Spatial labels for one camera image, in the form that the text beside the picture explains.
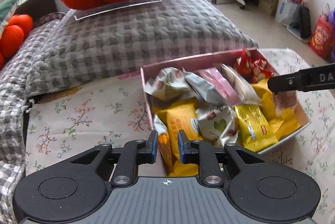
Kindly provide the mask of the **clear brown biscuit pack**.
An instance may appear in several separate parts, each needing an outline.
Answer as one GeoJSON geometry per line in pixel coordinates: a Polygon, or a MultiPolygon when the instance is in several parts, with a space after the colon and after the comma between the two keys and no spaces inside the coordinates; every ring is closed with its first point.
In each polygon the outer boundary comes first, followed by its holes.
{"type": "Polygon", "coordinates": [[[298,101],[296,91],[276,92],[273,99],[277,115],[287,109],[295,110],[298,101]]]}

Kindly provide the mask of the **orange silver snack packet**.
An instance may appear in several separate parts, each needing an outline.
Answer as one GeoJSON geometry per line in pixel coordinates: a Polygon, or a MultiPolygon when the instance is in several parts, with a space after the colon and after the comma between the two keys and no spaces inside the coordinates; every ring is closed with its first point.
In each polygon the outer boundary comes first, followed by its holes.
{"type": "Polygon", "coordinates": [[[167,127],[156,114],[154,116],[153,123],[155,131],[158,133],[158,146],[160,153],[167,166],[168,173],[171,173],[173,172],[173,154],[167,127]]]}

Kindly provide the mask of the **white nut snack packet front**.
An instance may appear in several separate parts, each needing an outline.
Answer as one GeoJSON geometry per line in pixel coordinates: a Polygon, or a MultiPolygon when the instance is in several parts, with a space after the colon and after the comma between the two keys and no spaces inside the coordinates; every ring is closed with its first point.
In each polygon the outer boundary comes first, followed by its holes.
{"type": "Polygon", "coordinates": [[[202,106],[196,110],[196,115],[200,133],[207,142],[216,147],[237,142],[238,120],[230,106],[202,106]]]}

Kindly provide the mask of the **orange-yellow snack pack right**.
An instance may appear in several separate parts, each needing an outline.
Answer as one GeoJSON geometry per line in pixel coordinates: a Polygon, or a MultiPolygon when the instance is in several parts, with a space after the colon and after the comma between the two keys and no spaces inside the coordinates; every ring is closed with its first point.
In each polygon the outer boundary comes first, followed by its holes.
{"type": "Polygon", "coordinates": [[[261,100],[261,111],[268,121],[277,140],[287,137],[298,128],[300,124],[292,108],[278,109],[275,95],[268,89],[268,79],[263,79],[251,86],[261,100]]]}

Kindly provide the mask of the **orange-yellow snack pack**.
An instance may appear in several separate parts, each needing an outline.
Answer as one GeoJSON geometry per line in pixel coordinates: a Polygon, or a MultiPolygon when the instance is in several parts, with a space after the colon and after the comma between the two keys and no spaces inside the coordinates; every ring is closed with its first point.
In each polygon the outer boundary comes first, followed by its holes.
{"type": "Polygon", "coordinates": [[[251,86],[261,100],[261,111],[268,121],[277,140],[287,137],[298,128],[300,124],[292,108],[278,109],[275,95],[268,89],[268,79],[263,79],[251,86]]]}
{"type": "Polygon", "coordinates": [[[166,108],[153,108],[152,112],[166,125],[173,154],[173,172],[167,173],[170,177],[187,177],[198,174],[195,164],[182,164],[178,149],[178,132],[183,130],[189,140],[203,140],[196,115],[199,101],[196,97],[178,100],[166,108]]]}

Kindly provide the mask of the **orange-yellow snack pack left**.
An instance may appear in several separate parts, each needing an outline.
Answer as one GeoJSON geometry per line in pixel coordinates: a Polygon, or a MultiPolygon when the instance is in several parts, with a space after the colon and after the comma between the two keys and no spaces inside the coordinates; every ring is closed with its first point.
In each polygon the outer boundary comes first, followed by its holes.
{"type": "Polygon", "coordinates": [[[196,97],[178,100],[166,108],[153,108],[152,112],[166,125],[173,154],[173,172],[167,173],[170,177],[187,177],[198,174],[195,164],[182,164],[178,149],[178,132],[183,130],[189,140],[203,140],[196,115],[199,101],[196,97]]]}

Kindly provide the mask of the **yellow snack pack middle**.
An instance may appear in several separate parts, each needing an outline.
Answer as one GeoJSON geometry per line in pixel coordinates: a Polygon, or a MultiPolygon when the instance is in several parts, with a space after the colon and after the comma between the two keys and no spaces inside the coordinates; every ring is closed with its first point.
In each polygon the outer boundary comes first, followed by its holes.
{"type": "Polygon", "coordinates": [[[258,105],[237,105],[234,111],[243,147],[257,153],[278,142],[258,105]]]}

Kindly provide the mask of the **pink snack packet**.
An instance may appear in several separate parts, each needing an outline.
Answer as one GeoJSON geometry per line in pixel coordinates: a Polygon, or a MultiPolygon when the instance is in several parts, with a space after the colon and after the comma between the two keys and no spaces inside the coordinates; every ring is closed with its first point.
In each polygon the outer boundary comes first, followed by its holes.
{"type": "Polygon", "coordinates": [[[228,105],[234,106],[241,103],[236,91],[216,67],[198,70],[197,74],[213,84],[216,91],[222,95],[228,105]]]}

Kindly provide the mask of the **white nut snack packet back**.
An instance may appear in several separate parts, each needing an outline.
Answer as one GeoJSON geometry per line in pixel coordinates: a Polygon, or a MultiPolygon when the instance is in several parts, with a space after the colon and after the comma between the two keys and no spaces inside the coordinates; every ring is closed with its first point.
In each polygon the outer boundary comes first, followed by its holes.
{"type": "Polygon", "coordinates": [[[144,91],[159,100],[170,101],[191,89],[180,69],[167,67],[160,70],[155,79],[146,82],[144,91]]]}

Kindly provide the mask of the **floral tablecloth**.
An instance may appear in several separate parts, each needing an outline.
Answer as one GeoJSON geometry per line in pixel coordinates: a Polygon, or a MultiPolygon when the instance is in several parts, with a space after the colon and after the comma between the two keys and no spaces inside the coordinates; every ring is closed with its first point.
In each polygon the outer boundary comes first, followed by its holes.
{"type": "MultiPolygon", "coordinates": [[[[334,223],[334,97],[329,91],[300,93],[307,123],[266,157],[303,171],[321,188],[314,219],[334,223]]],[[[31,174],[100,144],[119,147],[149,135],[140,75],[105,79],[65,91],[29,112],[26,172],[31,174]]]]}

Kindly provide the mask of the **white plastic bag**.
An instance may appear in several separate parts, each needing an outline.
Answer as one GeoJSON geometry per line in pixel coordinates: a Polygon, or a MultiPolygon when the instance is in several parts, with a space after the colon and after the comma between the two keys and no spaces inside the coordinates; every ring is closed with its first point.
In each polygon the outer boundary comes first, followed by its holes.
{"type": "Polygon", "coordinates": [[[278,0],[275,21],[283,26],[289,26],[302,0],[278,0]]]}

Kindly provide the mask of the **grey checkered blanket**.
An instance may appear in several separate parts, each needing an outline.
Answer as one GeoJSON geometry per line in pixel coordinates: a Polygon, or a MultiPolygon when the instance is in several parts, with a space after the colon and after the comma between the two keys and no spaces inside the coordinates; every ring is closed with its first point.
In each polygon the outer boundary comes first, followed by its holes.
{"type": "Polygon", "coordinates": [[[24,173],[23,114],[29,98],[180,57],[255,48],[206,0],[162,0],[77,21],[60,0],[5,0],[33,30],[1,69],[1,223],[15,223],[13,194],[24,173]]]}

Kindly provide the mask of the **clear acrylic board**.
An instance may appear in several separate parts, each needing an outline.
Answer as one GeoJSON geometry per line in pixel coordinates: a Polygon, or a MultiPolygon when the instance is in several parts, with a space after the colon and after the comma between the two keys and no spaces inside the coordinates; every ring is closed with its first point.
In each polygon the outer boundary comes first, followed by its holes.
{"type": "Polygon", "coordinates": [[[119,3],[111,3],[111,4],[105,4],[100,7],[88,9],[85,11],[79,11],[77,10],[74,14],[74,19],[76,21],[86,19],[88,17],[100,15],[103,13],[108,13],[112,11],[117,11],[120,9],[126,9],[126,8],[132,8],[137,7],[141,5],[147,5],[147,4],[155,4],[160,3],[162,0],[128,0],[123,1],[119,3]]]}

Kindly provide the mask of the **small orange pumpkin cushion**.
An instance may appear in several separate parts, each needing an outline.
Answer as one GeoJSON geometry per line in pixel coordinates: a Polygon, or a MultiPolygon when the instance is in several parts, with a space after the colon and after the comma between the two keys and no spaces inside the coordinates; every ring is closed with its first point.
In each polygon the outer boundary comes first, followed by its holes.
{"type": "Polygon", "coordinates": [[[9,20],[0,40],[1,69],[19,50],[32,30],[33,24],[32,17],[27,14],[13,15],[9,20]]]}

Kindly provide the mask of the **green patterned pillow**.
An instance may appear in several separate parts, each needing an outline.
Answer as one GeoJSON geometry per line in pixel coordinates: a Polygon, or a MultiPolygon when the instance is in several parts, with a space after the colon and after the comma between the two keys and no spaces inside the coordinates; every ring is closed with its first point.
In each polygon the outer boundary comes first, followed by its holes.
{"type": "Polygon", "coordinates": [[[9,20],[14,15],[17,7],[20,6],[22,0],[5,0],[0,4],[0,30],[1,33],[7,27],[9,20]]]}

